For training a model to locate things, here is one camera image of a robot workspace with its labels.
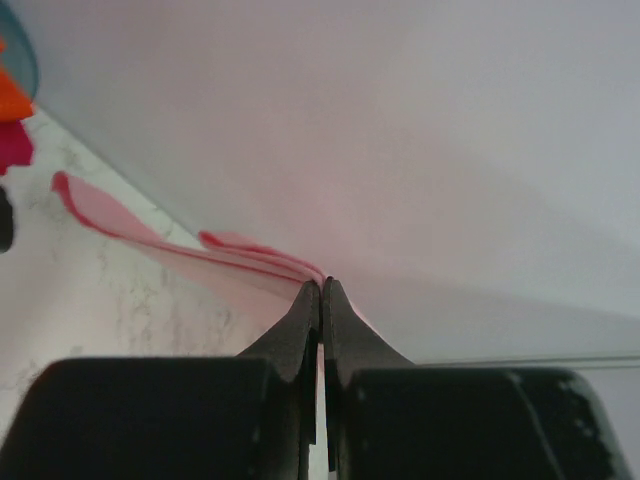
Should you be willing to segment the pink t shirt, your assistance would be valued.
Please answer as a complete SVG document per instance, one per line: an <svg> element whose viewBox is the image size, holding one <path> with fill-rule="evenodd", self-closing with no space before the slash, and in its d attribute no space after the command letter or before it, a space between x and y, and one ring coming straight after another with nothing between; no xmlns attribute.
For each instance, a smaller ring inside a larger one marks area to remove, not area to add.
<svg viewBox="0 0 640 480"><path fill-rule="evenodd" d="M302 284L313 281L323 286L328 279L308 261L230 232L200 232L200 248L167 241L114 197L65 172L53 176L51 190L84 227L212 291L264 330L289 311Z"/></svg>

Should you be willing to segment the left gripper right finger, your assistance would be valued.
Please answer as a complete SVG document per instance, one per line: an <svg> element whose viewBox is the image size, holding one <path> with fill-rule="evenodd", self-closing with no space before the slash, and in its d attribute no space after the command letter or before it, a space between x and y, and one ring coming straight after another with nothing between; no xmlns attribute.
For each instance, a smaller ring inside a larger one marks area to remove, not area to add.
<svg viewBox="0 0 640 480"><path fill-rule="evenodd" d="M340 479L627 479L605 410L558 368L433 367L322 288L328 466Z"/></svg>

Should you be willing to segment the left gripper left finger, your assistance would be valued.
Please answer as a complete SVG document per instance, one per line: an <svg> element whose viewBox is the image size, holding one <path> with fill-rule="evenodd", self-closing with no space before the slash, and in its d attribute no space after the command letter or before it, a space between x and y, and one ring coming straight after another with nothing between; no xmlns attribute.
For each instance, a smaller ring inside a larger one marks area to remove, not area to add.
<svg viewBox="0 0 640 480"><path fill-rule="evenodd" d="M320 289L233 357L75 358L27 391L5 479L304 479L316 440Z"/></svg>

